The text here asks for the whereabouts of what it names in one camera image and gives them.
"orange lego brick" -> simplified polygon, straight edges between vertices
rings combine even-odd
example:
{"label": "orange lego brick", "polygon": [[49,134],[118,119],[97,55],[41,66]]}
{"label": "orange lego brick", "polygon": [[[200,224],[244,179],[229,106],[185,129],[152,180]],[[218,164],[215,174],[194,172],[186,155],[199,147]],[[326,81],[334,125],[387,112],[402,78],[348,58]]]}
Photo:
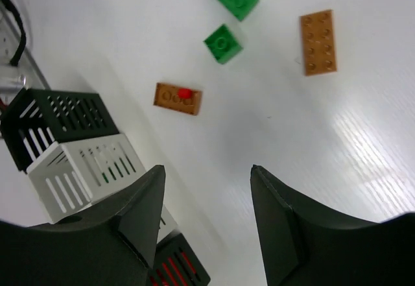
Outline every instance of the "orange lego brick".
{"label": "orange lego brick", "polygon": [[305,75],[337,71],[333,11],[300,17]]}
{"label": "orange lego brick", "polygon": [[202,92],[191,89],[191,97],[188,99],[181,98],[178,94],[183,87],[157,83],[156,94],[154,96],[154,105],[162,108],[171,109],[191,115],[199,113]]}

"red lego piece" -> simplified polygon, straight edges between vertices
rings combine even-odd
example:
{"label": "red lego piece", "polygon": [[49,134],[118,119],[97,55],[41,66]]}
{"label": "red lego piece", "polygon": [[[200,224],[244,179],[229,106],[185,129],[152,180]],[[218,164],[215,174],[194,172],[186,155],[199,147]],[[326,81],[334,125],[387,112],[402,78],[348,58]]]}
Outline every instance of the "red lego piece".
{"label": "red lego piece", "polygon": [[192,97],[192,90],[189,88],[180,88],[177,91],[177,96],[182,99],[190,99]]}

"white ventilated box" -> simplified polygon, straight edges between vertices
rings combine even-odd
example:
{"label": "white ventilated box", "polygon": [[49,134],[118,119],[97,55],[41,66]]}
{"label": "white ventilated box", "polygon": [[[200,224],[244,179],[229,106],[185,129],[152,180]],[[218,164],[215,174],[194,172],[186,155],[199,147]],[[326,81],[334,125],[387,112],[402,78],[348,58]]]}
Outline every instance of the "white ventilated box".
{"label": "white ventilated box", "polygon": [[27,169],[50,223],[124,189],[144,173],[124,134],[54,142]]}

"black cable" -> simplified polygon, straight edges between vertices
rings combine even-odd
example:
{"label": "black cable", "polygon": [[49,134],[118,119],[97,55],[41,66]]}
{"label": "black cable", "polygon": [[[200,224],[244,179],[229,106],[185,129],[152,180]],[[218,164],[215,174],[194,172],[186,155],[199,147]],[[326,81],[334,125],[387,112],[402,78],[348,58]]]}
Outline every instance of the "black cable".
{"label": "black cable", "polygon": [[14,19],[16,20],[16,23],[18,24],[18,27],[20,29],[20,43],[18,48],[16,49],[16,52],[14,53],[14,56],[12,59],[10,59],[10,65],[13,67],[17,67],[21,58],[21,55],[25,51],[26,48],[26,32],[25,28],[23,28],[23,22],[20,18],[20,13],[16,6],[14,6],[13,2],[11,0],[0,0],[0,2],[3,3],[5,8],[12,13]]}

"white floor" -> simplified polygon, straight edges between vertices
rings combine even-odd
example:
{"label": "white floor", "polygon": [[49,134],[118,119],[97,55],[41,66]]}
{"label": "white floor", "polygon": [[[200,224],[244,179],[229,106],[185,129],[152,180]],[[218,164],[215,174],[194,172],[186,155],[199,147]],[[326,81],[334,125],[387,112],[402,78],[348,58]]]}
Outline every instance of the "white floor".
{"label": "white floor", "polygon": [[[212,285],[265,285],[250,196],[256,163],[350,215],[415,208],[414,0],[260,0],[239,23],[216,0],[22,0],[52,88],[96,90]],[[338,73],[304,77],[298,17],[331,8]],[[242,34],[225,66],[203,40]],[[197,117],[154,107],[156,83],[204,92]]]}

